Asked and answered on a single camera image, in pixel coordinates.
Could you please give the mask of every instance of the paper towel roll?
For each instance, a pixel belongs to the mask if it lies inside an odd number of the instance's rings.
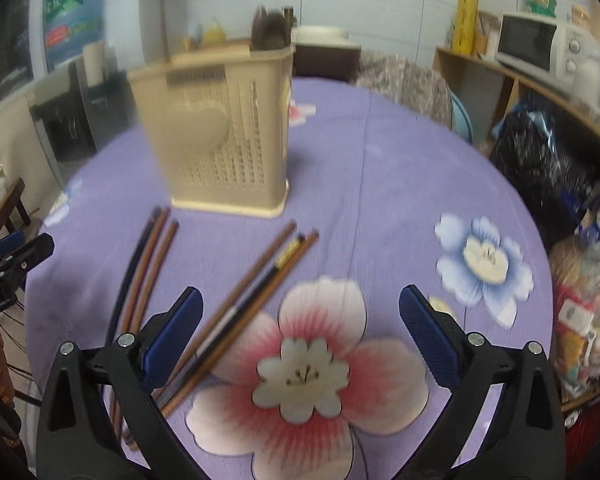
[[[489,31],[489,37],[487,39],[487,52],[485,56],[487,57],[495,57],[496,50],[498,49],[498,41],[500,40],[500,29],[492,28]]]
[[[456,30],[452,50],[470,56],[474,49],[475,20],[478,17],[478,0],[458,0]]]
[[[89,88],[104,82],[106,69],[104,61],[104,41],[96,41],[85,45],[82,49],[84,69],[87,73]]]

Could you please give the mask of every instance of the blue gripper pad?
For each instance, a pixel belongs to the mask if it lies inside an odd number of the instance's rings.
[[[152,392],[163,387],[202,319],[202,294],[189,287],[171,307],[170,318],[142,357],[142,386]]]
[[[22,247],[24,242],[24,233],[22,231],[15,231],[4,238],[0,238],[0,260]]]
[[[455,346],[436,320],[436,311],[414,285],[400,293],[400,317],[439,386],[454,391],[461,381]]]

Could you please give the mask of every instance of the knob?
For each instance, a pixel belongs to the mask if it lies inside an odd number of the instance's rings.
[[[580,51],[580,42],[578,40],[576,40],[575,38],[573,38],[569,42],[569,50],[571,50],[574,54],[579,53],[579,51]]]

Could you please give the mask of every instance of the beige plastic basket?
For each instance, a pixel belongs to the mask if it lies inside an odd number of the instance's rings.
[[[176,207],[272,218],[288,193],[293,50],[201,50],[131,73]]]

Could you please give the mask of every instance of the pink flower print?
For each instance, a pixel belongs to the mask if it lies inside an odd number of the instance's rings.
[[[313,117],[316,113],[314,105],[299,105],[291,100],[289,103],[289,126],[302,126],[306,123],[307,117]]]
[[[256,480],[344,480],[352,431],[397,433],[429,397],[419,354],[395,338],[361,340],[362,291],[351,280],[302,282],[278,322],[260,313],[187,415],[209,453],[253,455]]]

